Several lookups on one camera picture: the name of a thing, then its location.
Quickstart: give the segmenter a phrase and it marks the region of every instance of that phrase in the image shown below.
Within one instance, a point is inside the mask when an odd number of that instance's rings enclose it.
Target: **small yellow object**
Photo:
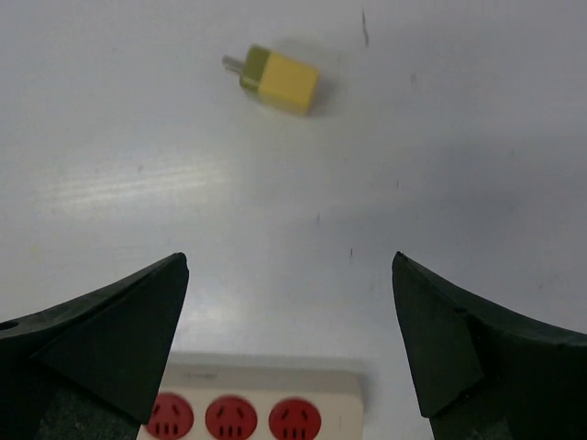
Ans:
[[[263,103],[297,115],[310,111],[320,78],[313,66],[260,46],[251,46],[244,62],[224,57],[222,63]]]

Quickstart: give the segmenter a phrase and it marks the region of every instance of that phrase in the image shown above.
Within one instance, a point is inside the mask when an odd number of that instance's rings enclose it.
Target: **white surface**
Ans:
[[[587,331],[586,19],[581,0],[3,2],[0,319],[182,250],[175,350],[362,359],[365,439],[427,440],[395,251]],[[239,92],[220,59],[253,42],[319,61],[315,118]]]
[[[222,396],[239,396],[257,412],[251,440],[275,440],[269,427],[271,410],[279,402],[300,398],[319,410],[321,426],[316,440],[360,440],[363,402],[358,378],[339,371],[303,371],[284,368],[195,367],[168,364],[162,392],[179,394],[190,402],[194,427],[184,440],[214,440],[205,426],[208,406]],[[152,440],[141,429],[138,440]]]

